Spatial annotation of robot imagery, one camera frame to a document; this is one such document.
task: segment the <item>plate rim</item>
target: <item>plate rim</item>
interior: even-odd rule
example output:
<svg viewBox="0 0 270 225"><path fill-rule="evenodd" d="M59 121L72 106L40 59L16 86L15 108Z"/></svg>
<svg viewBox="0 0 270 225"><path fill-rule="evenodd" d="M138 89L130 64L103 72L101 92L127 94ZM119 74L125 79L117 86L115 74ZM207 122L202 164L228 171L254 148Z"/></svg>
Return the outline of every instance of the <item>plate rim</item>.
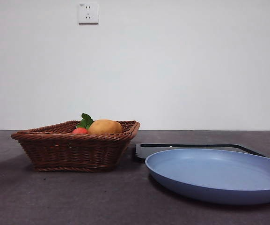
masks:
<svg viewBox="0 0 270 225"><path fill-rule="evenodd" d="M257 156L257 155L252 155L252 154L249 154L249 153L245 153L245 152L237 152L237 151L230 151L230 150L219 150L219 149L202 149L202 148L186 148L186 149L170 149L170 150L164 150L164 151L159 151L159 152L156 152L156 153L153 153L151 155L149 155L146 159L145 159L145 165L147 166L147 168L166 178L166 179L170 179L170 180L173 180L173 181L177 181L177 182L180 182L182 184L188 184L188 185L192 185L192 186L195 186L195 187L200 187L200 188L210 188L210 189L215 189L215 190L225 190L225 191L243 191L243 192L246 192L246 191L250 191L250 192L256 192L256 191L270 191L270 188L265 188L265 189L228 189L228 188L218 188L218 187L210 187L210 186L206 186L206 185L199 185L199 184L194 184L194 183L190 183L190 182L183 182L181 180L176 180L176 179L172 179L170 177L167 177L163 174L160 174L159 172L157 172L156 170L152 169L151 166L149 165L148 163L148 160L153 157L154 155L157 155L157 154L163 154L163 152L168 152L168 151L178 151L178 150L213 150L213 151L222 151L222 152L231 152L233 154L245 154L245 155L250 155L251 157L260 157L260 158L263 158L264 160L270 160L270 158L268 157L263 157L263 156Z"/></svg>

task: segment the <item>blue plate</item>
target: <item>blue plate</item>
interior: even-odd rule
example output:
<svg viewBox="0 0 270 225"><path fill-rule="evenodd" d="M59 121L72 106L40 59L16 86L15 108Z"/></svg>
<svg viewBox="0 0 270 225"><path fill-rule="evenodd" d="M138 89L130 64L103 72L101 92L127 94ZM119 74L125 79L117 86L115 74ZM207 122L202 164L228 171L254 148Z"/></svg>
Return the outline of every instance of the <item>blue plate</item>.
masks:
<svg viewBox="0 0 270 225"><path fill-rule="evenodd" d="M251 205L270 202L270 158L213 149L176 149L145 160L164 187L201 201Z"/></svg>

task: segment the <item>green leaf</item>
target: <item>green leaf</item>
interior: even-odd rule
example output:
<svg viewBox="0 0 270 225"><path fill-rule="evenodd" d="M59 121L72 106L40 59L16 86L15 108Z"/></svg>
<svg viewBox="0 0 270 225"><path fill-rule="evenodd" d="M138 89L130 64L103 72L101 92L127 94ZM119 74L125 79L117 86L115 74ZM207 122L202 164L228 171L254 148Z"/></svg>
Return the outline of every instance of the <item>green leaf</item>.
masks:
<svg viewBox="0 0 270 225"><path fill-rule="evenodd" d="M82 120L80 121L80 123L77 125L77 128L86 128L89 129L90 125L93 123L92 118L85 113L82 113Z"/></svg>

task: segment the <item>yellow fruit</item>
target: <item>yellow fruit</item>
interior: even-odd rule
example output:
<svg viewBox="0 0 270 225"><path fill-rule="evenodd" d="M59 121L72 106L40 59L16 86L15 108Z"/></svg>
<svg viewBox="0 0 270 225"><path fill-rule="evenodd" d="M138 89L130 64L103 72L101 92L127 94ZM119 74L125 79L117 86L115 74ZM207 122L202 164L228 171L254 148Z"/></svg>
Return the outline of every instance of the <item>yellow fruit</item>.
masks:
<svg viewBox="0 0 270 225"><path fill-rule="evenodd" d="M116 134L121 132L121 124L113 120L96 120L88 129L89 135Z"/></svg>

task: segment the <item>red tomato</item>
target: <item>red tomato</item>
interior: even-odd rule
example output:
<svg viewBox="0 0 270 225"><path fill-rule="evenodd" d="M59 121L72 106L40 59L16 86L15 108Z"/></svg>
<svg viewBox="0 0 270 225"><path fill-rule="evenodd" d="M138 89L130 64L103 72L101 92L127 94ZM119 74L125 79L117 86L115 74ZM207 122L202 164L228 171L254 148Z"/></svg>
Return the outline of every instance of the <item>red tomato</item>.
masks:
<svg viewBox="0 0 270 225"><path fill-rule="evenodd" d="M83 127L78 127L73 130L73 134L87 134L87 133L88 133L87 129Z"/></svg>

